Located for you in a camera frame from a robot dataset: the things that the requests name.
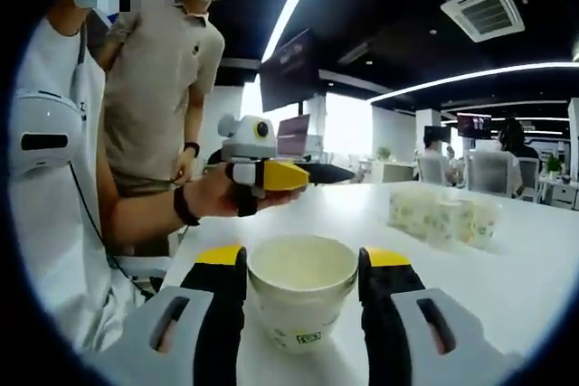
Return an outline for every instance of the gray gripper housing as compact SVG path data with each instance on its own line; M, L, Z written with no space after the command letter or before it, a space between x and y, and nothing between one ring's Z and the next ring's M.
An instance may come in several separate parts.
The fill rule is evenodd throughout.
M438 288L392 295L402 319L410 351L413 386L490 386L520 364L520 356L505 355L484 338L480 320ZM439 354L429 323L445 343Z
M192 386L199 331L214 294L167 287L125 319L123 335L85 362L118 386ZM173 313L183 309L168 353L157 351Z

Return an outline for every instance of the black ceiling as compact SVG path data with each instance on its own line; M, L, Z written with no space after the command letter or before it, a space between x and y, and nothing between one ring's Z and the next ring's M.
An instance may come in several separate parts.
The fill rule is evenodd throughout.
M259 60L286 0L223 0L212 8L226 40L225 57ZM514 0L526 30L475 43L445 13L445 0L300 0L280 43L309 28L319 42L320 68L403 89L465 72L541 61L570 61L579 38L579 0ZM363 53L340 62L355 48ZM221 83L250 80L222 69ZM332 80L329 90L367 99L378 92ZM465 80L385 99L383 108L452 110L507 101L579 97L579 70L541 70ZM566 118L566 104L477 108L495 116ZM547 123L562 129L564 123Z

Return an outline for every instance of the paper cup rim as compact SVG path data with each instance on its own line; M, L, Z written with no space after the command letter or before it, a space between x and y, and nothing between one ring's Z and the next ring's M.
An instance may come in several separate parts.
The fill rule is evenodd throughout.
M329 237L322 237L319 235L312 235L312 234L287 234L287 235L280 235L279 237L276 237L276 239L283 239L286 237L309 237L309 238L316 238L316 239L333 241L333 242L339 244L340 246L342 246L344 249L346 249L352 253L352 257L355 259L354 260L354 267L353 267L352 271L350 271L345 278L343 278L343 279L339 280L338 282L331 284L331 285L326 285L323 287L308 288L308 289L296 289L296 288L292 288L292 287L285 287L285 286L277 284L275 282L271 282L268 279L264 279L260 276L259 273L255 272L255 268L252 266L253 252L257 251L262 245L265 244L265 243L263 243L260 246L257 246L255 249L252 249L252 251L248 255L247 270L248 270L250 275L254 275L260 282L262 282L262 283L264 283L272 288L280 289L282 291L287 291L287 292L289 292L291 294L295 294L295 295L313 294L313 293L317 293L317 292L327 291L327 290L332 289L332 288L338 288L338 287L344 285L348 280L350 280L351 278L354 278L356 276L357 271L358 271L357 257L356 257L355 252L352 251L346 244L344 244L336 239L330 239Z

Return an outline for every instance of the black cable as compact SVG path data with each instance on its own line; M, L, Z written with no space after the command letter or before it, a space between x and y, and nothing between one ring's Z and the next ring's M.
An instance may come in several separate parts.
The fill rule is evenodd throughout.
M72 163L69 164L69 167L71 168L72 178L74 178L74 183L76 184L76 189L78 190L79 196L81 197L82 206L84 207L84 211L89 216L89 220L90 220L90 224L92 225L92 228L97 233L97 236L99 237L100 242L102 243L105 250L107 251L107 258L109 258L112 262L114 262L115 266L117 266L117 268L120 270L120 272L123 275L125 275L125 278L127 278L135 287L137 287L137 289L139 290L139 292L143 296L145 296L145 297L150 296L150 292L146 291L140 285L138 285L137 282L135 282L133 280L133 278L131 276L129 276L125 270L123 270L123 268L120 266L120 264L117 261L117 259L115 258L115 256L108 252L107 244L105 243L105 240L100 235L99 228L97 227L96 222L92 218L92 214L90 214L89 205L87 204L86 200L84 199L84 194L82 193L81 184L79 183L79 179L76 176L76 172L74 171L74 167L72 166Z

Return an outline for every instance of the computer screen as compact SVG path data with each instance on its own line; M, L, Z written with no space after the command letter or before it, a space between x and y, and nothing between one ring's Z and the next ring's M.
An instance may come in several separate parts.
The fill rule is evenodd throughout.
M302 157L308 142L309 115L285 119L278 128L278 154Z
M431 137L434 140L449 144L451 142L451 128L450 127L435 127L424 126L424 135Z
M260 66L260 86L264 112L313 99L322 90L315 41L309 30Z
M459 136L468 139L491 139L490 116L458 114Z

